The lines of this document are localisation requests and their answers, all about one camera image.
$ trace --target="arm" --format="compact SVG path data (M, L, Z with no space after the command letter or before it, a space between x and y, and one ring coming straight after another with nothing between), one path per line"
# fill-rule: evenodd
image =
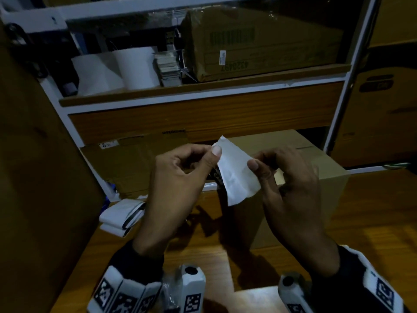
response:
M338 246L326 235L319 179L299 151L278 148L253 158L248 167L261 184L268 225L310 273L312 303L318 313L408 311L360 252ZM286 182L281 187L274 179L278 168Z
M142 224L135 238L112 256L88 312L146 312L152 307L167 244L193 209L221 153L218 146L187 144L156 157ZM195 169L185 173L188 166Z

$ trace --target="person's left hand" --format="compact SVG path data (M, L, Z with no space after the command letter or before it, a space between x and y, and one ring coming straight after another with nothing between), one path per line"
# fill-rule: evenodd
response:
M164 253L168 241L193 209L221 154L219 146L186 144L156 156L145 215L133 241L140 255L159 257ZM195 169L185 173L183 168L190 164Z

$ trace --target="qr code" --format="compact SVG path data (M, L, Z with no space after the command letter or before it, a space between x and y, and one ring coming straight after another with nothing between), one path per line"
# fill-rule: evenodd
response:
M391 310L394 309L394 292L391 288L381 279L377 281L377 297L385 303Z
M201 293L191 294L185 297L184 313L195 312L200 308Z
M103 278L100 285L98 286L96 293L94 294L94 300L100 305L101 309L104 310L107 302L111 298L114 292L113 287Z
M301 304L287 304L291 313L306 313Z
M119 293L114 300L113 305L110 309L110 313L132 313L133 308L138 302L137 298L124 293Z
M151 295L149 297L144 298L137 312L138 313L146 312L150 308L151 304L153 303L154 298L155 298L155 295Z

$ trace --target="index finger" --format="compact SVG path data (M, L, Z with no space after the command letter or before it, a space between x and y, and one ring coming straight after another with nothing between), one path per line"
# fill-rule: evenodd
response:
M210 149L210 145L185 144L167 152L167 154L172 157L179 158L181 161L185 161L192 155L204 155Z
M274 170L280 168L290 179L303 178L311 170L301 153L293 147L278 147L256 153L255 159L267 164Z

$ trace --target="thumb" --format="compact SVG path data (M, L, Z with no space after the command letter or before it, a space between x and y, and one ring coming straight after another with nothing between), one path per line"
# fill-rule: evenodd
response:
M258 159L249 159L248 168L258 177L261 188L265 193L270 191L278 192L274 174L270 168Z
M217 165L221 155L222 148L220 146L214 145L211 147L211 150L206 152L200 159L197 168L195 168L191 174L195 175L197 178L206 179L211 169Z

